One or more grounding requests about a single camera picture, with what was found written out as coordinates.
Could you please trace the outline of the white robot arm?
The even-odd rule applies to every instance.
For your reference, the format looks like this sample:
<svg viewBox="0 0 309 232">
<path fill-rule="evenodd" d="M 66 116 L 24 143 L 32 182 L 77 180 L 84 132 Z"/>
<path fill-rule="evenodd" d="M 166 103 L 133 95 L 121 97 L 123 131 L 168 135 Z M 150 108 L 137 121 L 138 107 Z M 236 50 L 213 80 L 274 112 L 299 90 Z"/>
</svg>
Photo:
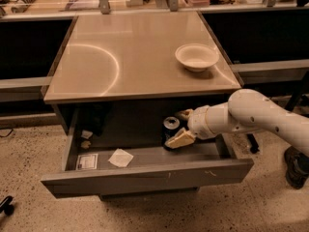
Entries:
<svg viewBox="0 0 309 232">
<path fill-rule="evenodd" d="M 190 145 L 196 139 L 214 138 L 220 133 L 265 130 L 309 156 L 309 119 L 287 111 L 255 90 L 240 89 L 227 102 L 187 109 L 179 115 L 187 121 L 187 130 L 179 129 L 164 142 L 170 149 Z"/>
</svg>

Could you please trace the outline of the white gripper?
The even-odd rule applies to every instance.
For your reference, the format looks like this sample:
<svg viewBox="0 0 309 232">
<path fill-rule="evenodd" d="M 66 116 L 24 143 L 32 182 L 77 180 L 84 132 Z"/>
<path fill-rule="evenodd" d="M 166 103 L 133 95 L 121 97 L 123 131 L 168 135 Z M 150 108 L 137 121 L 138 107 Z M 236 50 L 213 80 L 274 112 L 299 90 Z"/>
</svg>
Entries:
<svg viewBox="0 0 309 232">
<path fill-rule="evenodd" d="M 216 113 L 208 106 L 191 108 L 175 113 L 179 120 L 187 121 L 189 130 L 181 128 L 174 136 L 169 138 L 164 145 L 170 149 L 177 149 L 195 142 L 196 137 L 202 140 L 217 136 L 215 125 L 218 122 Z"/>
</svg>

